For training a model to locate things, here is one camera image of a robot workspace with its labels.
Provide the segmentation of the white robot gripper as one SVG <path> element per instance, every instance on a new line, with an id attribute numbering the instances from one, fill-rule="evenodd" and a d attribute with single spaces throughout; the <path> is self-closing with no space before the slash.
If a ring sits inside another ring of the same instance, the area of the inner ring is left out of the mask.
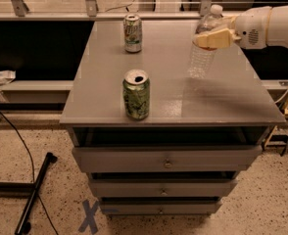
<path id="1" fill-rule="evenodd" d="M 234 42 L 243 49 L 263 49 L 266 47 L 266 29 L 271 8 L 252 8 L 237 18 L 222 17 L 216 20 L 214 30 L 195 34 L 192 42 L 204 49 L 222 49 Z"/>

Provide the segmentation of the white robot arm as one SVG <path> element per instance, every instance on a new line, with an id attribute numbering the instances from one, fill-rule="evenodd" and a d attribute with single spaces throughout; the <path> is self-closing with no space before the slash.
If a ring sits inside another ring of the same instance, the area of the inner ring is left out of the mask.
<path id="1" fill-rule="evenodd" d="M 288 49 L 288 6 L 252 8 L 224 17 L 212 30 L 196 34 L 193 43 L 206 49 L 227 48 L 233 43 L 243 49 Z"/>

